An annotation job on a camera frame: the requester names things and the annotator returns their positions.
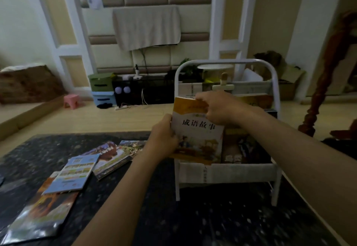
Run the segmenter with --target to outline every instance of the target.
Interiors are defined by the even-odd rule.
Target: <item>hand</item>
[[[143,152],[150,154],[160,162],[168,157],[178,147],[178,137],[171,129],[171,114],[165,114],[160,122],[152,127],[149,139]]]
[[[235,96],[224,91],[208,91],[196,94],[196,99],[208,104],[207,119],[216,125],[236,124],[235,116],[251,108]]]

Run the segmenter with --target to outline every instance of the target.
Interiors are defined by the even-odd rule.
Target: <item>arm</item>
[[[158,163],[172,154],[178,139],[170,128],[171,115],[152,128],[141,153],[73,246],[131,245],[140,208]]]
[[[357,161],[226,92],[203,92],[207,118],[249,132],[307,202],[348,243],[357,241]]]

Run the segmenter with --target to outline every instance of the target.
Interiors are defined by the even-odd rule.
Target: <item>green storage box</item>
[[[114,73],[100,73],[88,76],[93,92],[114,91],[112,81],[116,78]]]

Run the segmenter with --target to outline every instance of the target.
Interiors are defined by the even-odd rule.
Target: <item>blue book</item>
[[[84,187],[100,154],[70,158],[51,185],[43,194],[78,191]]]

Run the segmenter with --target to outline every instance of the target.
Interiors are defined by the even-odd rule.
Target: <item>blue storage box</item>
[[[111,103],[113,106],[116,105],[114,91],[92,92],[92,95],[96,106],[104,103]]]

